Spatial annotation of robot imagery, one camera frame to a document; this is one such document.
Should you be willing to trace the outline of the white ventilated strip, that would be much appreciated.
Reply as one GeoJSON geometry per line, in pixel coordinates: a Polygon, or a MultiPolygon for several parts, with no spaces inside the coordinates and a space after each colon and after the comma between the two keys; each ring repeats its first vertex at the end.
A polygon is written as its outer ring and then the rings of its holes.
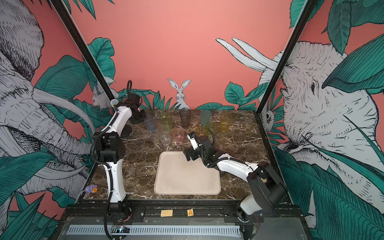
{"type": "MultiPolygon", "coordinates": [[[[144,235],[197,235],[241,237],[239,226],[167,226],[167,225],[125,225],[108,226],[111,236],[144,236],[144,235]]],[[[105,228],[101,225],[70,225],[67,235],[104,235],[105,228]]]]}

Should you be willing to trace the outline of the black front rail base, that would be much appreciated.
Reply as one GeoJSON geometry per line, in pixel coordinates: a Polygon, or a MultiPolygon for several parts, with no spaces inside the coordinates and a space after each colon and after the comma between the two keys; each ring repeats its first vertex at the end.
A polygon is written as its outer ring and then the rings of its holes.
{"type": "MultiPolygon", "coordinates": [[[[67,235],[70,225],[101,225],[106,200],[80,200],[69,206],[60,219],[53,240],[105,240],[104,235],[67,235]]],[[[237,217],[235,200],[130,200],[133,216],[123,224],[108,226],[167,225],[167,226],[239,226],[241,237],[197,235],[144,235],[115,236],[125,240],[310,240],[311,231],[299,207],[282,204],[272,213],[256,213],[246,220],[237,217]],[[188,217],[187,210],[194,216],[188,217]],[[172,217],[161,217],[161,210],[174,210],[172,217]]]]}

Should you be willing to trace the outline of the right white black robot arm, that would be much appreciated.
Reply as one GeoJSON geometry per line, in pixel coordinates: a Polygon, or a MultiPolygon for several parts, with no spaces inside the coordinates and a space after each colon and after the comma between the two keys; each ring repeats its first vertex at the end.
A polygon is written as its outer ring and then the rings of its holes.
{"type": "Polygon", "coordinates": [[[259,211],[273,212],[287,194],[287,186],[267,162],[249,163],[214,148],[207,136],[187,135],[192,147],[183,151],[187,161],[202,160],[205,167],[232,174],[248,183],[251,195],[240,203],[240,212],[247,216],[259,211]]]}

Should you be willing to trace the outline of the clear faceted glass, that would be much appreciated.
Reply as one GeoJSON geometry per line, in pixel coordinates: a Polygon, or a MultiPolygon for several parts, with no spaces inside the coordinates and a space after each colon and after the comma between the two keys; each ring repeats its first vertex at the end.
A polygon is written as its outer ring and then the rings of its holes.
{"type": "Polygon", "coordinates": [[[171,143],[171,128],[168,125],[159,126],[157,128],[157,134],[160,142],[164,146],[168,146],[171,143]]]}

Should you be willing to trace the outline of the purple toy figure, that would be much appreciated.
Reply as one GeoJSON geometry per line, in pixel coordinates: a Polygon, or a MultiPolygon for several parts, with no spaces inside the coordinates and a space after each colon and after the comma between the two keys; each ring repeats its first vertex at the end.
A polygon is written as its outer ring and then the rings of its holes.
{"type": "Polygon", "coordinates": [[[83,190],[83,193],[96,193],[98,191],[98,186],[97,185],[88,185],[85,187],[83,190]]]}

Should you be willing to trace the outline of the right black frame post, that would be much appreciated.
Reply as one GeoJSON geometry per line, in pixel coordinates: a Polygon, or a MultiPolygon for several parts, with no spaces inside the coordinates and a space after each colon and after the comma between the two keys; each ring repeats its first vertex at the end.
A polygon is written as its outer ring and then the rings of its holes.
{"type": "Polygon", "coordinates": [[[262,110],[264,108],[264,106],[266,105],[267,103],[267,100],[269,98],[269,96],[271,95],[277,81],[280,79],[280,76],[284,70],[284,67],[286,66],[286,63],[288,62],[294,48],[295,48],[295,45],[301,35],[301,33],[303,32],[303,29],[305,27],[305,25],[307,24],[307,21],[313,11],[313,9],[315,8],[316,6],[316,3],[317,1],[315,0],[310,0],[310,1],[306,1],[306,4],[304,5],[304,8],[302,9],[302,12],[300,14],[300,17],[294,27],[294,30],[291,34],[291,37],[286,45],[286,48],[284,49],[283,51],[283,54],[281,56],[281,59],[278,63],[278,66],[277,68],[274,70],[274,74],[272,76],[272,79],[266,89],[266,92],[262,98],[262,101],[258,107],[258,109],[256,110],[256,115],[259,116],[261,115],[262,113],[262,110]]]}

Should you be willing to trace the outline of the light green tall glass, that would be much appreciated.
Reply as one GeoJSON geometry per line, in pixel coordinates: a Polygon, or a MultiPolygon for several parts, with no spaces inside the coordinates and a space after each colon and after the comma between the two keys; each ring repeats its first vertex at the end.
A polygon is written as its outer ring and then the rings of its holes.
{"type": "Polygon", "coordinates": [[[160,123],[162,126],[168,126],[172,129],[173,127],[173,120],[172,120],[172,113],[168,111],[161,111],[159,115],[160,123]]]}

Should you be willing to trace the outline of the black frame post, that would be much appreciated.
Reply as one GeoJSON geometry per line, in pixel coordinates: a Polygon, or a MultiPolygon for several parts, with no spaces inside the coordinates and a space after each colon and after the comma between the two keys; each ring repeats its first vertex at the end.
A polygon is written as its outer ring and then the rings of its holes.
{"type": "Polygon", "coordinates": [[[262,110],[264,108],[264,106],[266,105],[267,103],[267,100],[269,98],[269,96],[271,95],[277,81],[280,79],[280,76],[284,70],[284,67],[286,66],[286,63],[288,62],[294,48],[295,48],[295,45],[301,35],[301,33],[303,32],[303,29],[305,27],[305,25],[307,24],[307,21],[313,11],[313,9],[315,8],[316,6],[316,3],[317,1],[315,0],[310,0],[310,1],[306,1],[306,4],[304,5],[304,8],[302,9],[302,12],[300,14],[300,17],[294,27],[294,30],[291,34],[291,37],[286,45],[286,48],[284,49],[283,51],[283,54],[281,56],[281,59],[278,63],[278,66],[277,68],[274,70],[274,74],[272,76],[272,79],[266,89],[266,92],[262,98],[262,101],[258,107],[258,109],[256,110],[256,115],[259,116],[261,115],[262,113],[262,110]]]}
{"type": "Polygon", "coordinates": [[[88,45],[86,44],[83,36],[79,32],[79,29],[77,28],[75,22],[73,21],[66,5],[63,1],[59,0],[52,0],[51,1],[54,9],[58,13],[59,17],[61,18],[62,22],[66,26],[68,32],[70,33],[72,39],[76,43],[77,47],[79,48],[80,52],[82,53],[83,57],[85,58],[87,64],[89,65],[92,73],[95,75],[96,79],[98,80],[99,84],[105,91],[105,94],[109,98],[109,100],[115,99],[111,88],[107,84],[104,75],[99,68],[94,56],[92,55],[88,45]]]}

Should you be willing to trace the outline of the short green glass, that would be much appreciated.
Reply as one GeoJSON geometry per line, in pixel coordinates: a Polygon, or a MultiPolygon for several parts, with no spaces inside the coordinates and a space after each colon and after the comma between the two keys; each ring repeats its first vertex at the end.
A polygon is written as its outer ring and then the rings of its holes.
{"type": "Polygon", "coordinates": [[[218,122],[209,122],[207,125],[206,125],[206,128],[208,129],[208,133],[210,133],[210,131],[215,135],[218,131],[218,128],[219,128],[219,123],[218,122]]]}

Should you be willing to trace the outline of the pink short glass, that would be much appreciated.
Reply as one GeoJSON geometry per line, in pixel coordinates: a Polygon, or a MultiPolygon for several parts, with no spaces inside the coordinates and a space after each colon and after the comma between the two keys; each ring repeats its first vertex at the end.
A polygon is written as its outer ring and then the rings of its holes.
{"type": "Polygon", "coordinates": [[[174,128],[172,136],[177,144],[181,144],[184,141],[185,131],[182,128],[174,128]]]}

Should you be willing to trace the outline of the short yellow glass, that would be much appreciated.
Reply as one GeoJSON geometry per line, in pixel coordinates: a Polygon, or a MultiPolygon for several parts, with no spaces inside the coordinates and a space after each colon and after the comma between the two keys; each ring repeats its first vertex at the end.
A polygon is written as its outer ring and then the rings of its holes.
{"type": "Polygon", "coordinates": [[[205,126],[197,126],[195,133],[198,137],[204,136],[207,134],[207,128],[205,126]]]}

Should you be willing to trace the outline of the microphone on black stand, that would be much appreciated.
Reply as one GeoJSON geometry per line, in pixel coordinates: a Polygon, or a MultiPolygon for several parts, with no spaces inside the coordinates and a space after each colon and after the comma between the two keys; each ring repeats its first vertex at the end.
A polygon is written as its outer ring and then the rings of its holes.
{"type": "Polygon", "coordinates": [[[111,100],[111,105],[115,110],[115,113],[113,118],[108,123],[108,126],[110,127],[108,133],[116,132],[121,138],[124,139],[132,132],[132,128],[127,125],[127,122],[133,113],[130,107],[123,105],[118,107],[118,104],[119,101],[117,99],[111,100]]]}

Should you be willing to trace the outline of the beige plastic tray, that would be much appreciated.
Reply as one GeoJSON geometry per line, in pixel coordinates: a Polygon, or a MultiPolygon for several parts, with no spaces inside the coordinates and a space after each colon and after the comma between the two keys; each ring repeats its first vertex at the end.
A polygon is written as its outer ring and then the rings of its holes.
{"type": "Polygon", "coordinates": [[[218,195],[220,173],[204,166],[202,160],[187,161],[183,152],[160,154],[154,185],[157,195],[218,195]]]}

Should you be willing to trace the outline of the dark grey tall glass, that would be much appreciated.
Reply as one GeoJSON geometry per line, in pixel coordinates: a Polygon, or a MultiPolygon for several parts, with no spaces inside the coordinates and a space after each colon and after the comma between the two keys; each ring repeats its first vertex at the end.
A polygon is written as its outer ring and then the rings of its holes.
{"type": "Polygon", "coordinates": [[[189,128],[191,124],[191,110],[190,109],[181,109],[179,111],[182,126],[184,128],[189,128]]]}

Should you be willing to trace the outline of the frosted teal textured glass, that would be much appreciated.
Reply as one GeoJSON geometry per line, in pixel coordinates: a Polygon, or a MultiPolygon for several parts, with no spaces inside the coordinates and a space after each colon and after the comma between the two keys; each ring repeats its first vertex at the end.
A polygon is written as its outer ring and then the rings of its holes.
{"type": "Polygon", "coordinates": [[[207,124],[211,121],[212,112],[210,110],[201,111],[201,124],[206,127],[207,124]]]}

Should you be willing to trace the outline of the orange letter A tag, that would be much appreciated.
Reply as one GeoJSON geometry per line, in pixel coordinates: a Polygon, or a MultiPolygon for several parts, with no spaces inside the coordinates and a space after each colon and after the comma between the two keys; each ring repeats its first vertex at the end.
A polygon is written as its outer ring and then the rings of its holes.
{"type": "Polygon", "coordinates": [[[192,216],[194,216],[194,210],[193,210],[193,209],[188,209],[188,210],[187,210],[187,216],[188,216],[188,217],[192,217],[192,216]]]}

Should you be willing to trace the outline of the wooden block on rail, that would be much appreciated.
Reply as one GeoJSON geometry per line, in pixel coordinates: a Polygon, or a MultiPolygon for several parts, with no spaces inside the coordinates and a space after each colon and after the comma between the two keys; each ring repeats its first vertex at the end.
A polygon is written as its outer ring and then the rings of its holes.
{"type": "Polygon", "coordinates": [[[161,210],[161,217],[172,217],[174,210],[161,210]]]}

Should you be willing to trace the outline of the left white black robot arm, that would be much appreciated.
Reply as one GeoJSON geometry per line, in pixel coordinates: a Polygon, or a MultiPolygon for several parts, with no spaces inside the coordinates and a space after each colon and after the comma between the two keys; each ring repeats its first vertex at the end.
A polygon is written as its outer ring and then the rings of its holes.
{"type": "Polygon", "coordinates": [[[124,188],[122,163],[126,154],[121,134],[127,122],[141,123],[146,118],[144,110],[140,109],[142,99],[137,94],[128,94],[125,101],[111,101],[115,110],[112,119],[102,129],[94,134],[91,146],[91,157],[97,164],[103,165],[108,181],[107,211],[112,213],[128,213],[127,193],[124,188]]]}

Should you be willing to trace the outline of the left black frame post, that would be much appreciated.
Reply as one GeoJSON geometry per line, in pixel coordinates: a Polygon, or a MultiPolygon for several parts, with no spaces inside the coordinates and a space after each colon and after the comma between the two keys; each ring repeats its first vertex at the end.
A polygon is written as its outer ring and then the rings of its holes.
{"type": "Polygon", "coordinates": [[[99,84],[105,91],[105,94],[109,98],[109,100],[115,99],[111,88],[107,84],[104,75],[99,68],[94,56],[92,55],[88,45],[86,44],[83,36],[79,32],[79,29],[77,28],[75,22],[73,21],[66,5],[63,1],[59,0],[52,0],[51,1],[54,9],[58,13],[59,17],[61,18],[62,22],[66,26],[68,32],[70,33],[72,39],[76,43],[77,47],[79,48],[80,52],[82,53],[83,57],[85,58],[87,64],[89,65],[92,73],[95,75],[96,79],[98,80],[99,84]]]}

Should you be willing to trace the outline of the tall yellow glass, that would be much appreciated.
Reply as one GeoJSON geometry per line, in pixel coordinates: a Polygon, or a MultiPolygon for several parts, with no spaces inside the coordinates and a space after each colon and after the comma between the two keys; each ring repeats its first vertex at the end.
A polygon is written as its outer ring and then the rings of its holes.
{"type": "Polygon", "coordinates": [[[222,112],[219,129],[221,132],[228,132],[232,123],[232,114],[230,112],[222,112]]]}

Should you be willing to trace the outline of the blue tall plastic glass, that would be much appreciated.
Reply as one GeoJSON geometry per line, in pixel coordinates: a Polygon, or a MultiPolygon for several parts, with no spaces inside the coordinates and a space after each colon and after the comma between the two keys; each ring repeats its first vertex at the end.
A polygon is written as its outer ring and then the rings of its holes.
{"type": "Polygon", "coordinates": [[[147,130],[151,133],[155,133],[157,130],[157,124],[152,115],[147,115],[143,121],[143,125],[147,128],[147,130]]]}

